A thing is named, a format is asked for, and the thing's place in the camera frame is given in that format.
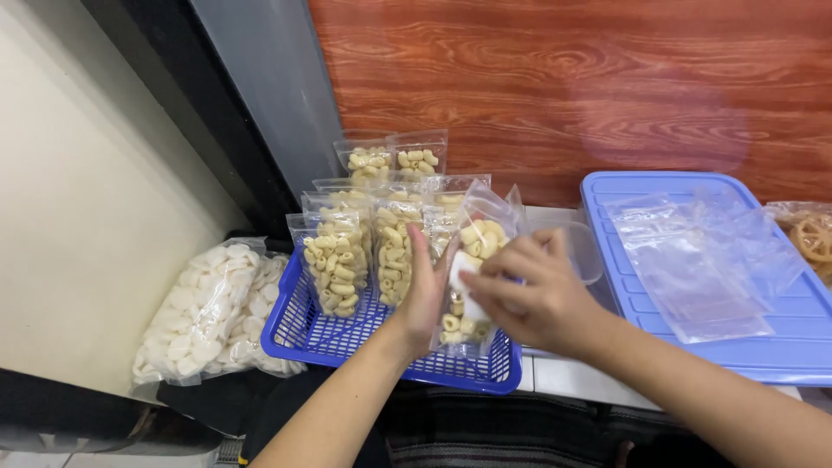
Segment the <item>blue plastic basket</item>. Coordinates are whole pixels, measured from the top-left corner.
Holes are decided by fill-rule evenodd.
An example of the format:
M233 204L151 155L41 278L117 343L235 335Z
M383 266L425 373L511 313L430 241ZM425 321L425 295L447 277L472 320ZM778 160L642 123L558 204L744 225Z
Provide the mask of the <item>blue plastic basket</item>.
M350 318L326 316L315 309L308 275L295 249L280 278L280 297L263 327L260 343L273 357L338 367L378 328L389 308L370 299ZM275 338L282 339L278 344ZM498 331L488 356L477 360L431 353L416 360L403 379L505 395L522 377L520 345Z

